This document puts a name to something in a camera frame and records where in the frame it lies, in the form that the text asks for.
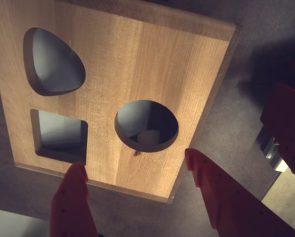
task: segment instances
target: red plastic part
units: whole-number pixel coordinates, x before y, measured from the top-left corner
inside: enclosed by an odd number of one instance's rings
[[[70,166],[51,204],[50,237],[97,237],[87,200],[88,177],[83,162]]]
[[[260,120],[278,141],[279,154],[295,174],[295,89],[276,84]]]
[[[207,156],[186,149],[185,159],[220,237],[295,237],[292,227]]]

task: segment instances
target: oval hole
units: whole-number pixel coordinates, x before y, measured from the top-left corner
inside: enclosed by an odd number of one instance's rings
[[[159,152],[176,140],[178,122],[165,106],[150,100],[137,100],[117,112],[115,130],[129,147],[140,152]]]
[[[40,95],[66,94],[84,83],[85,69],[79,56],[47,30],[29,29],[23,40],[23,54],[29,83]]]

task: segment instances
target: wooden board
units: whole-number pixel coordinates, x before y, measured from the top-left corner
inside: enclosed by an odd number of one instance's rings
[[[172,201],[184,149],[201,132],[238,28],[136,0],[69,2],[0,0],[0,92],[16,166],[59,176],[68,169],[69,163],[35,153],[30,110],[47,111],[88,123],[90,184]],[[33,27],[79,55],[86,71],[81,88],[50,97],[32,90],[23,37]],[[169,148],[136,156],[116,135],[116,113],[134,100],[156,101],[176,116],[179,135]]]

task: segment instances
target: gray floor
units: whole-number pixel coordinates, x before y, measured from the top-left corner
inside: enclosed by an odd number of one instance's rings
[[[197,149],[261,199],[277,173],[256,142],[269,87],[292,81],[295,0],[155,0],[170,7],[236,22],[243,33]],[[0,99],[0,209],[49,219],[60,178],[14,167]],[[199,189],[186,173],[167,205],[89,186],[98,230],[106,237],[217,236]]]

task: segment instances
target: circular hole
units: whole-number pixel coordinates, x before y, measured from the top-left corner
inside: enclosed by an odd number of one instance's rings
[[[117,112],[118,137],[139,152],[159,152],[177,138],[178,122],[165,106],[150,100],[136,100]]]

